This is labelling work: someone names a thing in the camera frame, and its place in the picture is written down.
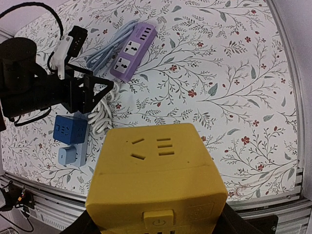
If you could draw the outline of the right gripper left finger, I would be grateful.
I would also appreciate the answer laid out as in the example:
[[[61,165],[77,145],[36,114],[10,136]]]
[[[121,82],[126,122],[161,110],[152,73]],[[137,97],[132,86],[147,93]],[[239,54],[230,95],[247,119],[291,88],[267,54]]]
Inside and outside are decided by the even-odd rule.
[[[76,221],[60,234],[100,234],[100,230],[85,210]]]

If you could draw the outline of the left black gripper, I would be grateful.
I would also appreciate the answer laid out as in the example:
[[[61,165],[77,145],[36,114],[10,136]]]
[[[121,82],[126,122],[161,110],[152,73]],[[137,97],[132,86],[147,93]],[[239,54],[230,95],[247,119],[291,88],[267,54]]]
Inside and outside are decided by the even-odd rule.
[[[65,79],[60,81],[60,102],[69,113],[91,112],[113,88],[114,82],[93,76],[93,72],[69,64],[65,66]],[[95,85],[105,88],[95,94]]]

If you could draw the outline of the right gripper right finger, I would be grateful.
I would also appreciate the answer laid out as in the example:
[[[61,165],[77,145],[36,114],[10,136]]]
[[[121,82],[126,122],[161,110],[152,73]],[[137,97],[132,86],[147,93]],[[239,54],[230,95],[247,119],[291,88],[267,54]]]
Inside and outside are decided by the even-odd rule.
[[[245,220],[226,203],[213,234],[274,234],[277,224],[278,216],[274,214]]]

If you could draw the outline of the blue cube socket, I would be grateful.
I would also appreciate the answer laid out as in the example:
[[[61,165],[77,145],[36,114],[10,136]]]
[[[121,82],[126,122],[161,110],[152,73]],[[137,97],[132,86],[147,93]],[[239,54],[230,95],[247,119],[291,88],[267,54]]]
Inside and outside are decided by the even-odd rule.
[[[55,118],[53,139],[67,145],[84,143],[87,127],[88,124],[85,119],[57,115]]]

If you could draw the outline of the grey-blue power strip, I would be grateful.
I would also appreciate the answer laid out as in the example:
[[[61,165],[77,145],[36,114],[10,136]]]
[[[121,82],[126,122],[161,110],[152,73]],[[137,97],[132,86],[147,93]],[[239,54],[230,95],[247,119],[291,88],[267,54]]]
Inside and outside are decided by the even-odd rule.
[[[86,163],[87,141],[90,125],[87,116],[76,112],[74,113],[74,146],[76,148],[76,160],[72,164],[76,167],[84,166]]]

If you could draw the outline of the light blue plug adapter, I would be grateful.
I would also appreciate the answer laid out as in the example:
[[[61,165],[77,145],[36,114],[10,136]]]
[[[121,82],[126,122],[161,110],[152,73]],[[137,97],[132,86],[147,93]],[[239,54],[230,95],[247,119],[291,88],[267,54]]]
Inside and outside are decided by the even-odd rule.
[[[74,165],[78,166],[78,152],[75,146],[67,146],[59,148],[58,151],[58,163],[66,166],[66,165]]]

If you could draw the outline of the yellow cube socket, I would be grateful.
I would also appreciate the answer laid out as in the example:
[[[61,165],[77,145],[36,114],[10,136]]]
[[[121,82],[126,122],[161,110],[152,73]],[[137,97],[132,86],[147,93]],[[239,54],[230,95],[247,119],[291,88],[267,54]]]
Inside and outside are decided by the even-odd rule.
[[[210,234],[228,194],[190,123],[108,131],[86,199],[103,234]]]

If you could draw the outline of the purple power strip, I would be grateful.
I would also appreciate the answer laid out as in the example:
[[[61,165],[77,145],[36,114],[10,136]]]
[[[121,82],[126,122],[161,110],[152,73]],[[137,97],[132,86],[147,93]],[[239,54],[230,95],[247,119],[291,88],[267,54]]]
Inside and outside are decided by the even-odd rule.
[[[124,82],[129,82],[156,35],[155,26],[144,22],[138,23],[113,63],[110,74]]]

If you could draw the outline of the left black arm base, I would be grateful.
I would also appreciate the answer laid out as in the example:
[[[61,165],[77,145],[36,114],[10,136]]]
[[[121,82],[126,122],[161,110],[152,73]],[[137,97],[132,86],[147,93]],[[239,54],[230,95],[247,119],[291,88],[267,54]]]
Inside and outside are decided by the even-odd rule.
[[[28,207],[35,208],[34,195],[25,187],[19,187],[9,181],[9,183],[0,188],[0,211],[7,212],[13,208]]]

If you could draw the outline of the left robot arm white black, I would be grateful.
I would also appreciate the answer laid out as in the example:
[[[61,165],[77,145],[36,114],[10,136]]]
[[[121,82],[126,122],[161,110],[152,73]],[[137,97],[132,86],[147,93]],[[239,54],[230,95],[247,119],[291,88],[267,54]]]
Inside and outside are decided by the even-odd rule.
[[[91,112],[114,87],[114,82],[95,77],[93,72],[69,63],[76,58],[88,31],[74,26],[65,36],[57,13],[42,2],[25,2],[1,13],[4,17],[22,7],[38,6],[49,11],[60,29],[60,38],[47,61],[47,69],[36,62],[37,45],[15,37],[0,44],[0,129],[5,118],[23,126],[48,116],[53,105],[62,104],[69,113]]]

